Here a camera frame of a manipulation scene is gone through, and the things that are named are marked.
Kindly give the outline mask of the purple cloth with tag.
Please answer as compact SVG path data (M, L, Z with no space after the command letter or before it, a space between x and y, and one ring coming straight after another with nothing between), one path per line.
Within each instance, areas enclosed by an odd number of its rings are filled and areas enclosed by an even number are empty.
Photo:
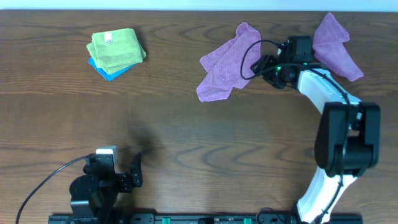
M201 102L227 99L234 88L242 89L249 82L243 79L254 73L250 66L261 56L259 44L251 44L261 39L260 32L243 22L236 29L235 38L200 59L207 75L197 87L198 99Z

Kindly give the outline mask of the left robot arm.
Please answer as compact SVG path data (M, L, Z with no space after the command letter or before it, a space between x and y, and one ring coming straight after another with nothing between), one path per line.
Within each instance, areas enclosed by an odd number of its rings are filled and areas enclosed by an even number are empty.
M90 154L83 176L69 188L74 223L128 223L128 216L114 208L118 194L131 193L143 184L141 155L129 164L129 172L117 173L112 154Z

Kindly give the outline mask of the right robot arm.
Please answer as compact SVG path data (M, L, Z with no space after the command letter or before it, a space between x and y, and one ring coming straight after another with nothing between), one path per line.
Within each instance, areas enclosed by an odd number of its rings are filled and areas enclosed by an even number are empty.
M283 62L264 55L251 70L277 89L291 84L321 113L314 145L317 169L285 222L330 222L331 211L343 192L378 162L379 105L349 94L320 63Z

